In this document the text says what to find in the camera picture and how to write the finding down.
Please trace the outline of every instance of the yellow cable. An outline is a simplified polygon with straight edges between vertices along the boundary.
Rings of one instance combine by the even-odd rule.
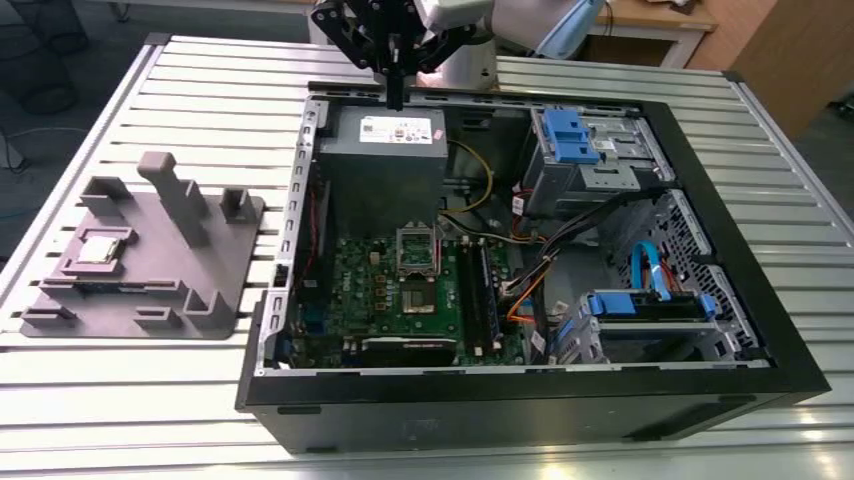
[[[479,207],[481,204],[490,199],[490,195],[493,195],[493,170],[490,170],[490,164],[486,163],[483,157],[478,154],[478,152],[474,151],[474,149],[469,145],[458,142],[457,140],[449,140],[449,143],[459,145],[459,147],[466,150],[473,157],[475,157],[475,159],[481,162],[481,165],[483,165],[483,170],[486,170],[486,192],[483,193],[483,196],[478,199],[478,201],[465,208],[449,208],[447,210],[442,210],[442,213],[463,213]]]

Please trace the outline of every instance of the wooden desk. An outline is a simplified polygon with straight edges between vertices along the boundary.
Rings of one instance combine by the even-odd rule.
[[[661,66],[684,68],[694,55],[706,32],[714,31],[718,22],[702,4],[692,15],[670,9],[670,3],[649,3],[646,0],[612,0],[614,9],[616,37],[666,40],[673,43]],[[608,29],[608,9],[597,17],[593,35],[605,35]]]

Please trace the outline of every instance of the motherboard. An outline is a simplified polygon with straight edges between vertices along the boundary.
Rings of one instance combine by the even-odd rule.
[[[506,250],[499,242],[417,235],[341,239],[330,301],[305,307],[306,336],[294,344],[301,357],[314,368],[359,367],[365,353],[379,348],[393,364],[399,354],[425,352],[433,359],[401,363],[433,366],[437,352],[449,365],[523,363],[522,329],[499,322],[494,292],[471,285],[486,277],[494,288],[509,277]],[[414,271],[419,265],[431,274]]]

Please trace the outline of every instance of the black cable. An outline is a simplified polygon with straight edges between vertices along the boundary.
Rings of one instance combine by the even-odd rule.
[[[549,267],[551,259],[561,252],[561,242],[571,241],[578,235],[600,225],[605,218],[608,218],[608,216],[625,204],[660,197],[665,194],[669,188],[670,185],[653,187],[640,192],[621,193],[605,202],[600,203],[592,209],[578,214],[561,226],[555,234],[549,237],[549,240],[537,254],[537,258],[541,259],[539,263],[523,270],[522,276],[509,283],[507,289],[513,290],[517,288],[529,279],[534,278],[542,272],[543,268]]]
[[[546,365],[549,363],[549,349],[551,347],[550,341],[550,332],[549,332],[549,313],[546,312],[546,287],[543,286],[546,282],[541,282],[534,291],[531,292],[531,303],[534,304],[534,328],[537,333],[543,338],[543,352],[541,354],[539,350],[534,349],[534,353],[538,355],[531,355],[531,363],[534,365]]]
[[[3,136],[3,143],[6,145],[6,165],[14,175],[20,175],[30,168],[30,162],[24,158],[22,159],[22,163],[18,164],[18,167],[12,166],[12,147],[10,146],[10,136],[3,126],[0,126],[0,136]]]

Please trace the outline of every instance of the sticker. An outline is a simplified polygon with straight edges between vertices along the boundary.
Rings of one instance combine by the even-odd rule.
[[[617,150],[617,147],[614,146],[614,142],[610,140],[597,140],[594,142],[594,146],[600,150]]]
[[[365,117],[359,128],[362,143],[433,144],[429,118]]]
[[[539,353],[546,353],[546,339],[537,331],[531,334],[531,345]]]
[[[525,214],[525,198],[522,197],[513,197],[513,214]]]

